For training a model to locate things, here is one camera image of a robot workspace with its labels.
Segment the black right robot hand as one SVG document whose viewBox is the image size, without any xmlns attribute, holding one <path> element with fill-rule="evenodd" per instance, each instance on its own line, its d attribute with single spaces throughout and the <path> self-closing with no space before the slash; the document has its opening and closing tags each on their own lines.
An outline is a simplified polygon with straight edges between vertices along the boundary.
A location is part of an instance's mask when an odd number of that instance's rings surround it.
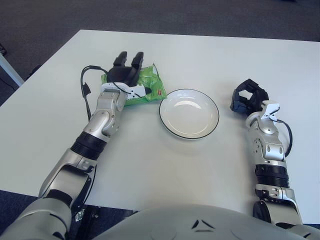
<svg viewBox="0 0 320 240">
<path fill-rule="evenodd" d="M 230 109 L 247 115 L 248 120 L 269 119 L 281 122 L 276 118 L 280 106 L 277 103 L 271 103 L 268 93 L 250 78 L 233 91 Z"/>
</svg>

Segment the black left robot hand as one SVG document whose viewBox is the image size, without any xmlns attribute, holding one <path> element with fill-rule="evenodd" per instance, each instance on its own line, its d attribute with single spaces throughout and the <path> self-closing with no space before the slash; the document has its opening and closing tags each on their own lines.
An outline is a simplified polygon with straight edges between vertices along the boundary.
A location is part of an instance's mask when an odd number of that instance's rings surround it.
<svg viewBox="0 0 320 240">
<path fill-rule="evenodd" d="M 106 83 L 101 86 L 101 92 L 120 91 L 125 99 L 138 99 L 150 94 L 149 87 L 138 83 L 144 53 L 138 52 L 131 62 L 131 66 L 125 66 L 127 52 L 122 51 L 113 62 L 113 67 L 106 74 Z"/>
</svg>

